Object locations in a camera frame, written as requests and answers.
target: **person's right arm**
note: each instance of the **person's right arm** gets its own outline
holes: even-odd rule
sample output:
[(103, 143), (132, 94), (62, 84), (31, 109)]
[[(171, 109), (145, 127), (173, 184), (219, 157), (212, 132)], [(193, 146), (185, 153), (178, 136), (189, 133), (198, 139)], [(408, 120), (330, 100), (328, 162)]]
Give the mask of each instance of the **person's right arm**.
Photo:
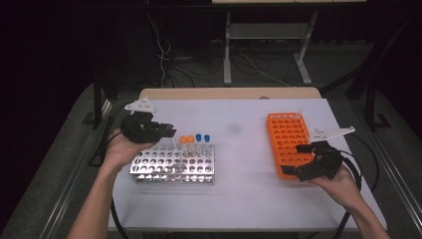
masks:
[(363, 238), (390, 238), (357, 188), (350, 171), (342, 165), (333, 179), (318, 177), (310, 180), (320, 186), (350, 213)]

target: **forearm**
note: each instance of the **forearm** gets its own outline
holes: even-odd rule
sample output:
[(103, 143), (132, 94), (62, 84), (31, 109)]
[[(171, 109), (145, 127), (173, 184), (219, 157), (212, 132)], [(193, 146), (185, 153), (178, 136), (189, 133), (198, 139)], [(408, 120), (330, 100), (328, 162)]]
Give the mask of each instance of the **forearm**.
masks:
[(116, 172), (102, 167), (68, 238), (106, 238)]
[(356, 222), (363, 238), (390, 238), (372, 209), (366, 203), (348, 211)]

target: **silver rack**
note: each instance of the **silver rack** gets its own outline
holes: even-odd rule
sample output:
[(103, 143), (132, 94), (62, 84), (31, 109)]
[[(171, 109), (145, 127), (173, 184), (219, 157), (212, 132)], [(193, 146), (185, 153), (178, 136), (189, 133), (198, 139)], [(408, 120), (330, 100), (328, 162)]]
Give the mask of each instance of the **silver rack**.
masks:
[(203, 183), (214, 184), (215, 145), (197, 144), (183, 151), (180, 144), (156, 145), (140, 152), (133, 160), (129, 174), (137, 183)]

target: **white plastic mount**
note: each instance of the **white plastic mount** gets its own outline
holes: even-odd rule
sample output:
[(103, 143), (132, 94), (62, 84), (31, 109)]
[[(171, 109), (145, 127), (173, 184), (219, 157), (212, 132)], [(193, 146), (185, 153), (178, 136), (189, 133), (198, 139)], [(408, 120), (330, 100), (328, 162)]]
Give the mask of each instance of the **white plastic mount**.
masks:
[(309, 142), (324, 141), (324, 140), (337, 137), (337, 136), (342, 136), (354, 131), (355, 129), (353, 126), (349, 128), (325, 128), (325, 129), (316, 128), (316, 130), (311, 133)]
[(148, 97), (142, 98), (130, 103), (124, 107), (125, 110), (130, 112), (145, 112), (145, 113), (155, 113), (155, 107), (149, 101)]

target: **background table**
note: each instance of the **background table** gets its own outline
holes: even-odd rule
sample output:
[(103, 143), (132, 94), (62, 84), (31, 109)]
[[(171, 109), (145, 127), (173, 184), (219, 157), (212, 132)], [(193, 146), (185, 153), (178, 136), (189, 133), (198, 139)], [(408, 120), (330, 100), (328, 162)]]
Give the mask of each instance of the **background table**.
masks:
[[(214, 94), (217, 100), (210, 100)], [(198, 132), (211, 135), (211, 143), (216, 145), (215, 185), (136, 184), (127, 166), (117, 176), (113, 192), (123, 227), (324, 231), (338, 226), (344, 209), (324, 191), (309, 183), (278, 178), (266, 130), (267, 114), (298, 109), (303, 110), (309, 130), (338, 127), (327, 101), (319, 98), (315, 89), (150, 89), (141, 96), (149, 96), (156, 106), (153, 120), (174, 124), (176, 137)], [(295, 99), (274, 99), (276, 96)], [(177, 100), (159, 100), (172, 97)], [(260, 97), (272, 99), (257, 100)], [(164, 138), (160, 143), (170, 140)], [(349, 151), (343, 137), (329, 143)], [(386, 227), (365, 181), (362, 195)], [(108, 226), (114, 228), (112, 219)], [(346, 229), (356, 228), (350, 219)]]

